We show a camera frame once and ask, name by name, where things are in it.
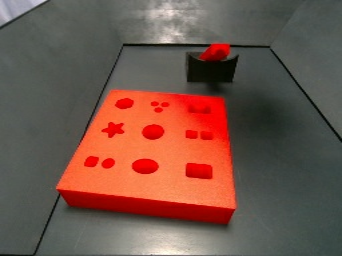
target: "gray wall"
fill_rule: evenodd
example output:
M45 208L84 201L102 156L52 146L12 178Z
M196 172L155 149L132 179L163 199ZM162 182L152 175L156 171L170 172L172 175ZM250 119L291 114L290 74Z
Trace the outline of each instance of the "gray wall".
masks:
M122 49L106 9L49 1L0 30L1 254L32 254L40 241Z
M342 136L342 2L310 0L271 48Z
M111 0L124 43L270 46L303 0Z

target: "black container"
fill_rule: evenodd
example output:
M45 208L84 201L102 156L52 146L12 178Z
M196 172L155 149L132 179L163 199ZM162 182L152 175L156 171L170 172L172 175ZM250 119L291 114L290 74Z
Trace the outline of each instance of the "black container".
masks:
M232 82L239 55L220 61L199 59L200 52L187 52L188 82Z

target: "square hole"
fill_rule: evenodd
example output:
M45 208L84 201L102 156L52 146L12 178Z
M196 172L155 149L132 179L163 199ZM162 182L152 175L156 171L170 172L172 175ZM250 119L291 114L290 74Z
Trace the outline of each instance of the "square hole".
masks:
M186 175L190 178L211 179L212 166L208 164L187 163Z
M186 130L186 137L188 139L196 139L198 138L198 131Z
M202 140L212 140L212 132L200 132Z

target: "red object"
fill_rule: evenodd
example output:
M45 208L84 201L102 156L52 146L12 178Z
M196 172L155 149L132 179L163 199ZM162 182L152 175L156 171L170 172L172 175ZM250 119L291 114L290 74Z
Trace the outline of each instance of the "red object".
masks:
M111 91L57 191L71 206L227 223L236 203L224 100Z
M211 44L207 50L200 54L199 59L204 61L220 61L230 55L228 44Z

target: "gray floor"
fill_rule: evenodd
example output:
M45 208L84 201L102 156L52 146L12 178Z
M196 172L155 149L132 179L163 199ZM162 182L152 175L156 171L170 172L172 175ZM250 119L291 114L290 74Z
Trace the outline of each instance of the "gray floor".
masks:
M71 208L60 199L39 255L339 255L342 144L270 49L240 54L232 84L186 82L188 47L124 47L111 89L226 98L238 210L212 225Z

